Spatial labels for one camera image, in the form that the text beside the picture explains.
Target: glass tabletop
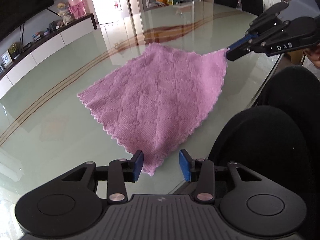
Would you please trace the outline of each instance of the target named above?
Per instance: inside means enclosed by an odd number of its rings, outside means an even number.
[[[103,131],[77,93],[129,59],[150,42],[205,54],[243,37],[254,15],[205,2],[168,6],[101,25],[37,65],[0,100],[0,237],[21,231],[14,206],[26,192],[86,161],[97,166],[130,159]],[[180,145],[193,158],[208,156],[227,121],[249,107],[279,56],[249,53],[228,62],[222,93],[214,110]],[[170,194],[183,182],[174,151],[154,176],[141,174],[127,183],[134,193]],[[106,197],[106,183],[97,194]]]

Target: pink towel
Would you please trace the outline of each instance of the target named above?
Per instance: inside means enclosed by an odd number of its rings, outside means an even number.
[[[199,55],[152,43],[78,97],[118,145],[144,152],[142,172],[152,176],[213,109],[226,51]]]

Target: knee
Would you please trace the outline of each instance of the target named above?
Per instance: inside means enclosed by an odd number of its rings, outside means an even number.
[[[311,81],[311,82],[319,82],[318,79],[311,73],[308,69],[299,66],[292,65],[286,67],[279,73],[277,73],[274,77],[277,78],[285,78],[286,80],[292,81]]]
[[[251,127],[252,131],[255,129],[259,130],[259,134],[267,133],[268,129],[272,130],[283,130],[288,126],[296,128],[296,124],[293,120],[282,110],[273,106],[256,106],[246,109],[236,114],[230,121],[235,121],[238,129],[246,130],[247,127]]]

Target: pink gift box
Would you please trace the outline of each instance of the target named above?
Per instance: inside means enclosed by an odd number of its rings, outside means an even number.
[[[82,16],[86,15],[85,9],[84,9],[84,3],[82,0],[68,0],[69,2],[69,10],[75,17],[75,19],[79,19]]]

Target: metal screw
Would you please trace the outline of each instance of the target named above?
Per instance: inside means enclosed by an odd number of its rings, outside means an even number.
[[[125,197],[121,193],[113,193],[109,196],[109,199],[112,201],[123,201]]]
[[[211,195],[210,193],[200,193],[197,195],[197,199],[201,201],[209,201],[213,199],[213,195]]]

